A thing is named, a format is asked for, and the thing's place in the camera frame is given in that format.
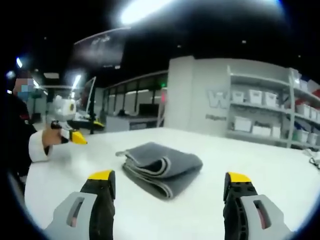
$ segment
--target black ceiling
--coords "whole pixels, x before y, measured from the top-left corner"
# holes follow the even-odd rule
[[[272,0],[173,1],[132,26],[121,69],[102,68],[91,75],[97,76],[99,86],[106,87],[167,69],[170,58],[194,55],[195,58],[253,59],[294,67],[320,82],[317,2],[283,0],[285,14],[279,17],[264,7],[263,2],[268,1]],[[63,76],[68,69],[81,67],[70,61],[73,43],[121,27],[119,13],[129,2],[9,3],[12,6],[8,7],[5,19],[8,36],[4,45],[8,52],[5,70],[15,67],[17,56],[27,59],[30,68],[39,69],[40,73]],[[45,80],[45,84],[64,84],[64,81],[61,77],[58,81]]]

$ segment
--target person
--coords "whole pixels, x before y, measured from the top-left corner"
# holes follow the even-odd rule
[[[33,86],[30,72],[23,72],[15,79],[12,93],[6,94],[7,167],[23,191],[31,163],[49,160],[53,145],[61,143],[59,129],[47,126],[36,131],[30,122],[26,102]]]

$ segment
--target white table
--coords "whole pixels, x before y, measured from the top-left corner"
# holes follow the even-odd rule
[[[90,135],[87,140],[85,146],[56,146],[51,161],[31,165],[25,203],[41,228],[90,174],[107,169],[116,174],[115,240],[223,240],[228,171],[247,175],[258,194],[267,195],[283,211],[292,231],[308,216],[320,192],[319,173],[300,150],[166,128]],[[149,141],[194,153],[203,161],[199,176],[171,201],[159,200],[130,181],[121,170],[125,159],[115,156]]]

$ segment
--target hand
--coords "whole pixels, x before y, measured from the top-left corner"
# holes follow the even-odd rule
[[[42,144],[43,148],[61,144],[61,129],[52,129],[50,126],[47,126],[42,133]]]

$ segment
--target white sleeve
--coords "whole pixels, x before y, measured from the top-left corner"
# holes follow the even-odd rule
[[[33,163],[40,161],[48,161],[52,152],[52,146],[49,147],[48,155],[45,153],[44,145],[42,143],[43,131],[37,131],[30,136],[29,139],[29,156]]]

